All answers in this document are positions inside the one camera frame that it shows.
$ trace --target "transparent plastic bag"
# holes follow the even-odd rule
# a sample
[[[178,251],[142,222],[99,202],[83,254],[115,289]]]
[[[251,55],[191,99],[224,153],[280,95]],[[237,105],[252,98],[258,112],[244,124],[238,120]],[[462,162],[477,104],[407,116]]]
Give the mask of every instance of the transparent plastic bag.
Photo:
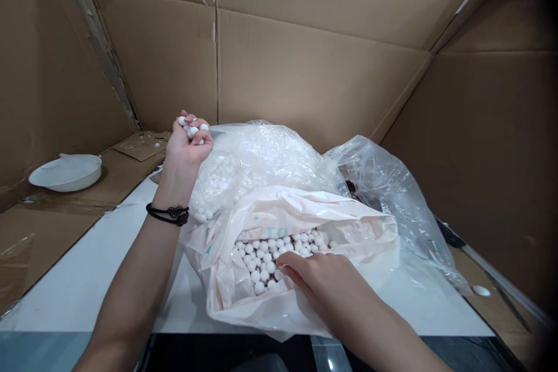
[[[363,203],[373,208],[380,205],[382,212],[393,215],[402,240],[402,252],[409,250],[427,260],[463,295],[471,293],[467,281],[455,268],[419,185],[398,158],[361,135],[329,150],[324,157],[334,162],[343,176],[355,185]],[[403,254],[401,259],[414,262]]]
[[[266,186],[350,196],[337,166],[292,129],[258,120],[212,126],[213,152],[190,199],[190,214],[204,223],[245,194]]]

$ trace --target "black hair tie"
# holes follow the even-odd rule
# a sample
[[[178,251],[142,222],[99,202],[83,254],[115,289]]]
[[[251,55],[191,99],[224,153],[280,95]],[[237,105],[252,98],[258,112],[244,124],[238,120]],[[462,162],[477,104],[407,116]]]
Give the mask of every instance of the black hair tie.
[[[177,206],[176,208],[174,208],[173,206],[171,206],[166,210],[162,210],[162,209],[152,208],[151,204],[148,203],[145,209],[147,210],[147,213],[152,217],[157,218],[160,221],[165,221],[171,224],[178,225],[179,227],[182,227],[185,223],[188,222],[189,208],[184,209],[182,208],[182,206]],[[170,218],[165,218],[164,216],[161,216],[159,214],[168,215],[170,216]]]

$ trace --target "plastic sheet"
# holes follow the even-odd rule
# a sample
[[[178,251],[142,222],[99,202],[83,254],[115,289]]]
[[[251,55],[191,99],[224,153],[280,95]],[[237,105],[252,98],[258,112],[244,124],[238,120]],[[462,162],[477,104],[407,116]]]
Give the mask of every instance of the plastic sheet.
[[[471,293],[467,281],[455,268],[419,185],[398,158],[361,135],[333,148],[324,157],[335,162],[366,205],[381,205],[382,212],[394,216],[402,249],[434,264],[462,294]],[[416,265],[412,258],[402,256],[402,260]]]
[[[295,131],[259,120],[211,127],[213,152],[190,199],[190,214],[206,222],[246,193],[280,185],[350,196],[337,166]]]
[[[392,216],[326,192],[272,186],[257,189],[208,225],[185,234],[186,255],[207,292],[208,315],[255,327],[283,341],[293,334],[331,334],[288,278],[256,296],[236,240],[279,238],[316,227],[344,254],[375,277],[375,286],[399,263],[399,237]]]

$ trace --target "white plastic bowl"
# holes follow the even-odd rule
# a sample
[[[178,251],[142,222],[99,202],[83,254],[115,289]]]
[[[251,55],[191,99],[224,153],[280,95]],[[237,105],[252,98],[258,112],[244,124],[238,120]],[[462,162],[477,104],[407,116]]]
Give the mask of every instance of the white plastic bowl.
[[[90,154],[60,154],[29,176],[29,183],[56,192],[75,192],[88,188],[101,176],[100,157]]]

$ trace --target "white table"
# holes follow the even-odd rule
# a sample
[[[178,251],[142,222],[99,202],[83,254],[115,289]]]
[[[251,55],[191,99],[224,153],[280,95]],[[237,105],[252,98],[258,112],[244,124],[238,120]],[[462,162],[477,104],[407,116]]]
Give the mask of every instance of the white table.
[[[0,331],[91,332],[105,293],[140,230],[145,205],[152,200],[155,189],[156,185],[146,178],[119,208],[105,214],[0,322]],[[376,291],[419,335],[494,335],[435,268],[425,263],[418,265],[418,270],[410,270],[402,263]],[[156,332],[257,332],[208,317],[202,283],[181,246],[170,284]]]

